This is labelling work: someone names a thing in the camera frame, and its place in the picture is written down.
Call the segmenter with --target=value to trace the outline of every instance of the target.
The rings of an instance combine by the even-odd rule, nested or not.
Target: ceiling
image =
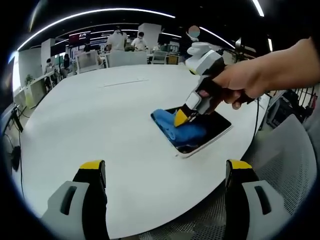
[[[190,1],[120,1],[120,0],[42,0],[35,4],[34,14],[25,22],[22,33],[17,38],[18,47],[32,34],[43,27],[67,16],[105,8],[136,8],[157,11],[176,18],[137,11],[104,11],[74,17],[60,22],[25,44],[21,50],[38,46],[48,38],[66,39],[74,31],[106,31],[114,29],[113,23],[152,23],[159,24],[163,32],[183,35],[192,25],[204,27],[222,37],[229,43],[242,37],[242,44],[256,49],[257,56],[270,52],[268,38],[272,39],[273,50],[287,48],[304,36],[299,21],[294,22],[291,16],[299,18],[288,8],[282,10],[281,0],[259,0],[264,17],[261,17],[252,0]],[[122,29],[138,29],[137,24],[122,24]],[[201,31],[199,40],[229,48],[220,39]]]

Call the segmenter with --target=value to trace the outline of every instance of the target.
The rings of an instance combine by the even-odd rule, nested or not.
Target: person
[[[69,67],[70,67],[70,58],[69,58],[69,54],[66,53],[63,57],[63,68],[61,69],[61,74],[63,75],[64,78],[68,76]]]
[[[319,52],[311,37],[301,39],[288,49],[227,66],[213,81],[233,90],[223,100],[237,110],[241,107],[237,99],[242,91],[255,99],[267,91],[299,89],[319,83]],[[201,91],[200,95],[205,97],[208,93]]]
[[[161,47],[162,47],[162,44],[158,42],[158,45],[153,47],[151,53],[154,53],[155,51],[161,51]]]
[[[143,31],[138,33],[138,37],[136,37],[131,45],[134,46],[135,51],[145,51],[148,49],[148,45],[146,40],[144,39],[145,33]]]
[[[68,70],[69,66],[70,66],[70,58],[69,58],[69,54],[66,53],[63,58],[63,67],[64,69]]]
[[[45,75],[45,74],[48,74],[48,73],[50,73],[50,72],[52,72],[52,71],[57,72],[55,66],[53,66],[53,64],[52,64],[52,62],[51,62],[51,59],[48,58],[48,59],[46,60],[46,66],[45,66],[45,69],[44,69],[44,73],[43,73],[43,74]],[[51,76],[51,80],[52,80],[52,84],[53,84],[53,85],[57,85],[57,83],[58,83],[57,74],[54,73],[54,74]],[[50,91],[50,89],[51,89],[50,77],[46,77],[46,78],[44,79],[44,85],[45,85],[47,91]]]
[[[45,74],[50,73],[50,72],[52,72],[52,71],[54,71],[54,70],[55,70],[55,67],[54,67],[53,64],[52,64],[51,59],[48,58],[48,59],[46,60],[46,66],[45,66],[45,69],[44,69],[43,74],[45,75]]]
[[[106,44],[110,52],[124,51],[127,45],[128,36],[125,32],[121,31],[119,26],[116,27],[115,31],[109,36]]]
[[[86,45],[84,46],[83,51],[85,51],[86,53],[90,52],[90,46],[89,46],[89,44],[86,44]]]

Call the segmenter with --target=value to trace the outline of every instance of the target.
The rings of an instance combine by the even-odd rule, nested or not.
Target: white chair
[[[77,73],[85,73],[100,69],[97,51],[82,52],[75,56]]]
[[[144,51],[114,51],[107,57],[110,68],[147,64],[147,54]]]
[[[153,53],[151,64],[167,64],[167,54],[168,53],[166,51],[155,51]]]

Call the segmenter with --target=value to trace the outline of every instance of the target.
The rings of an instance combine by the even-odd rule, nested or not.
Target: yellow tip
[[[181,109],[179,109],[174,118],[174,126],[179,127],[180,125],[184,124],[187,120],[188,117]]]

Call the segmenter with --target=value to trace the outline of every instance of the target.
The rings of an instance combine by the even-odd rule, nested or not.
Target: computer screen
[[[0,114],[2,114],[6,108],[13,103],[13,71],[14,71],[14,58],[5,66],[3,75],[1,76],[0,88],[1,88],[1,100],[0,100]]]
[[[84,32],[69,36],[69,47],[76,47],[90,43],[90,32]]]

